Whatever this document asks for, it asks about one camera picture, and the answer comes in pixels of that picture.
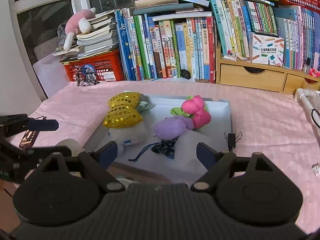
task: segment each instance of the black ribbed surface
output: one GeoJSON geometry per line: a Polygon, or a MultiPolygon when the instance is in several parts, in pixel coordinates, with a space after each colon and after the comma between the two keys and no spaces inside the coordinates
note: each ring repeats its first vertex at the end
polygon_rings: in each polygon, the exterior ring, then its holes
{"type": "Polygon", "coordinates": [[[42,228],[24,222],[12,235],[17,240],[298,240],[305,236],[294,224],[255,228],[238,223],[223,214],[210,195],[193,193],[184,184],[131,184],[125,192],[107,194],[92,214],[76,223],[42,228]]]}

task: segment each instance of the white wall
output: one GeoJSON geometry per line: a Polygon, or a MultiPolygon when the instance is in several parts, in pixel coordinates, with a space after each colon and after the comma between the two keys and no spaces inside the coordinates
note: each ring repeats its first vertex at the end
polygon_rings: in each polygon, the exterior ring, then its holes
{"type": "Polygon", "coordinates": [[[20,56],[8,0],[0,0],[0,15],[0,115],[31,114],[41,100],[20,56]]]}

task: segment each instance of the bed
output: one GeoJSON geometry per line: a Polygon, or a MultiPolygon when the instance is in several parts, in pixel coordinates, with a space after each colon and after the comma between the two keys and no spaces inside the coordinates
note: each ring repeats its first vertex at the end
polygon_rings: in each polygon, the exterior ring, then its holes
{"type": "MultiPolygon", "coordinates": [[[[34,146],[53,146],[66,138],[74,138],[83,146],[107,113],[107,101],[123,90],[172,96],[199,94],[213,100],[229,100],[233,132],[243,133],[235,153],[264,153],[303,194],[296,224],[306,233],[320,226],[320,178],[311,170],[313,164],[320,162],[320,148],[302,107],[290,95],[195,82],[123,81],[90,87],[76,87],[71,82],[31,115],[47,116],[60,124],[57,131],[41,132],[34,146]]],[[[12,143],[18,145],[22,136],[13,137],[12,143]]]]}

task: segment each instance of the blue drawstring cord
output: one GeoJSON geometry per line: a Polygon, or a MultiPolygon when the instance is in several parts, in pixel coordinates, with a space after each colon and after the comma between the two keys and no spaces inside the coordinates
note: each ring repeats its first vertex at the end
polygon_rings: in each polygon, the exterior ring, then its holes
{"type": "Polygon", "coordinates": [[[141,156],[150,146],[156,145],[156,144],[159,144],[159,143],[160,143],[160,142],[151,143],[151,144],[145,146],[145,147],[139,152],[139,154],[137,155],[137,157],[135,157],[134,159],[128,159],[128,161],[129,161],[129,162],[136,162],[136,161],[140,158],[140,156],[141,156]]]}

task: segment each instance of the pink plush toy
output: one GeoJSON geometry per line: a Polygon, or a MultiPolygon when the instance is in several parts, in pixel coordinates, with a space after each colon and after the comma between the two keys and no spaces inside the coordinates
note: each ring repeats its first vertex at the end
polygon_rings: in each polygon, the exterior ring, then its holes
{"type": "Polygon", "coordinates": [[[188,114],[193,114],[193,125],[199,129],[211,121],[210,114],[204,109],[203,99],[197,95],[192,99],[184,101],[181,106],[182,110],[188,114]]]}
{"type": "Polygon", "coordinates": [[[95,12],[96,12],[96,9],[91,8],[90,10],[89,9],[81,10],[75,13],[73,16],[71,16],[65,28],[66,35],[67,35],[63,45],[63,49],[65,51],[70,50],[73,40],[77,34],[87,33],[91,30],[91,24],[90,22],[86,21],[86,19],[95,18],[96,16],[95,12]]]}

